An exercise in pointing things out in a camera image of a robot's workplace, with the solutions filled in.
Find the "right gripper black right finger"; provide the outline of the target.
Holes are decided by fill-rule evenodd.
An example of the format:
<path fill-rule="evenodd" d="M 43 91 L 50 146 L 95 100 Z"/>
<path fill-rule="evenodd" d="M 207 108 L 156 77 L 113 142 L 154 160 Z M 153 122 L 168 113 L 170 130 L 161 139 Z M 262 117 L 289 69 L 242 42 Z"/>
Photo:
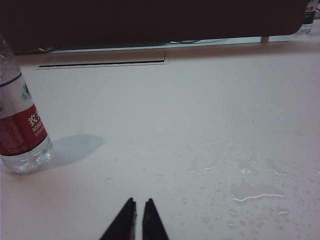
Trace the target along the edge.
<path fill-rule="evenodd" d="M 142 219 L 143 240 L 169 240 L 169 236 L 162 223 L 152 198 L 145 202 Z"/>

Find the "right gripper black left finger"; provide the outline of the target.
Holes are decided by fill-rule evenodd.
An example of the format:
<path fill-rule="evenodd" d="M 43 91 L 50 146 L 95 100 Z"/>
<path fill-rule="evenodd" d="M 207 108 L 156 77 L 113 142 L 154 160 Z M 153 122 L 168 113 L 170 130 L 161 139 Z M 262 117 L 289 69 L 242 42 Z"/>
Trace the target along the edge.
<path fill-rule="evenodd" d="M 137 207 L 131 197 L 123 205 L 100 240 L 134 240 L 136 234 Z"/>

